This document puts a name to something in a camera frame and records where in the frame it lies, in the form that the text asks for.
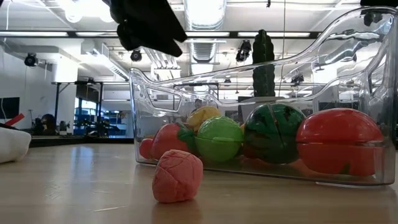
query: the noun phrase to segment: ceiling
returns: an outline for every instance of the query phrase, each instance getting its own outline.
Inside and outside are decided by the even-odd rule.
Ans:
[[[97,10],[96,2],[90,10]],[[359,0],[272,0],[270,8],[265,7],[266,1],[227,0],[227,7],[221,30],[257,31],[264,29],[275,32],[311,32],[323,31],[330,23],[342,14],[359,7]],[[169,0],[175,15],[185,27],[183,1]],[[59,8],[57,0],[5,0],[0,9],[0,30],[116,30],[115,22],[103,22],[99,17],[83,17],[79,22],[71,23],[65,18],[65,11]],[[235,56],[242,39],[219,39],[213,70],[223,70],[251,64],[251,58],[245,63],[236,63]],[[81,53],[80,46],[84,39],[8,39],[18,45],[56,46],[80,61],[79,77],[102,77],[101,80],[120,81],[100,62],[90,60]],[[128,71],[138,68],[150,72],[151,60],[142,52],[140,62],[132,62],[130,52],[123,49],[118,39],[93,39],[96,46],[101,44],[109,48],[109,57],[120,68]],[[276,59],[291,57],[304,51],[313,43],[313,39],[274,39]],[[181,76],[190,74],[191,59],[188,44],[180,44],[183,55],[177,58],[181,68]]]

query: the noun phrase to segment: green cactus toy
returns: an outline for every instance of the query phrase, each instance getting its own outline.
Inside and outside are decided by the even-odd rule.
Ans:
[[[265,30],[259,30],[253,43],[253,64],[275,60],[274,44]],[[275,96],[275,66],[261,65],[253,71],[254,96]]]

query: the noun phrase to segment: person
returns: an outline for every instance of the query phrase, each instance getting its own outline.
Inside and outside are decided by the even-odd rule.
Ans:
[[[193,113],[193,112],[195,112],[197,109],[201,108],[201,106],[202,106],[202,101],[201,101],[201,99],[195,99],[195,109],[194,109],[191,113]]]

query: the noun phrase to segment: red plastic fruit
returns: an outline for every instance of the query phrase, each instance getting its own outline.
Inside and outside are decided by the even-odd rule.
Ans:
[[[297,149],[304,164],[325,174],[368,176],[375,173],[375,158],[382,133],[366,114],[348,108],[324,110],[309,116],[297,132]]]
[[[152,148],[152,143],[153,140],[152,139],[144,139],[141,142],[141,145],[139,146],[139,154],[144,157],[145,159],[151,159],[151,155],[150,155],[150,149]]]
[[[156,133],[150,154],[153,159],[160,159],[171,149],[191,152],[195,138],[192,130],[182,124],[165,124]]]

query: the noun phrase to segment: white cloth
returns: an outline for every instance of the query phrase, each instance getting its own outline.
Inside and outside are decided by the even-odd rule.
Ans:
[[[0,163],[21,160],[31,140],[32,136],[23,131],[0,128]]]

